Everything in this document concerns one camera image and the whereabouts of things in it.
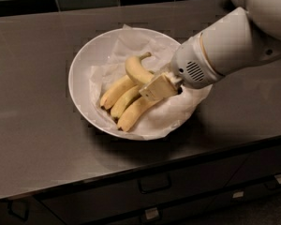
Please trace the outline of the white gripper with vent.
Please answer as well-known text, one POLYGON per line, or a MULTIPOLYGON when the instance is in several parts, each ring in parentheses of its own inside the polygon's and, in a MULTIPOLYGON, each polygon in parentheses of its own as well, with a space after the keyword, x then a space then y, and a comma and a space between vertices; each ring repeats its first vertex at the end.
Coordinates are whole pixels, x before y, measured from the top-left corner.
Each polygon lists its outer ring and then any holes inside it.
POLYGON ((202 32, 180 45, 171 58, 170 69, 175 75, 172 72, 155 75, 141 88, 140 94, 155 101, 176 96, 182 81, 186 87, 201 89, 224 78, 209 61, 202 32))

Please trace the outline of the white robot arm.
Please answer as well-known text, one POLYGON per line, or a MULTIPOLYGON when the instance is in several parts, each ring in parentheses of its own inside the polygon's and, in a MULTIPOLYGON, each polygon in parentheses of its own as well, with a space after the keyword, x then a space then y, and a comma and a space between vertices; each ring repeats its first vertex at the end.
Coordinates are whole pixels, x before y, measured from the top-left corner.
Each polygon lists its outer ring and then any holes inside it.
POLYGON ((184 42, 140 94, 150 100, 169 98, 182 85, 201 89, 240 69, 279 59, 281 0, 244 0, 243 7, 184 42))

